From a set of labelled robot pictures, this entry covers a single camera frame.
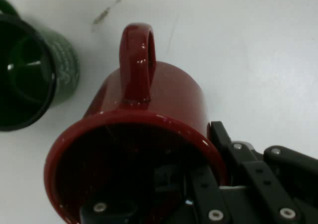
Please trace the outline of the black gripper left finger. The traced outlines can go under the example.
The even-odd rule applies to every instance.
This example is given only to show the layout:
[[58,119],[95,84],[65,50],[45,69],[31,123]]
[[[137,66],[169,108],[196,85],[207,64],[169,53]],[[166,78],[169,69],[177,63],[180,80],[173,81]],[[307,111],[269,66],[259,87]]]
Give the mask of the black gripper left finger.
[[206,164],[131,165],[80,208],[82,224],[228,224],[216,179]]

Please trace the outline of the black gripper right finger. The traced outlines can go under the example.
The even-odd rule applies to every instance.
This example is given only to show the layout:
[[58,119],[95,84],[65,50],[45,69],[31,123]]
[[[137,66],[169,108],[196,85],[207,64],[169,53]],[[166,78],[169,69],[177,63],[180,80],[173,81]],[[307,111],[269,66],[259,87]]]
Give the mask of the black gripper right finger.
[[220,188],[232,224],[316,224],[318,160],[284,146],[257,152],[232,141],[220,121],[210,123],[229,186]]

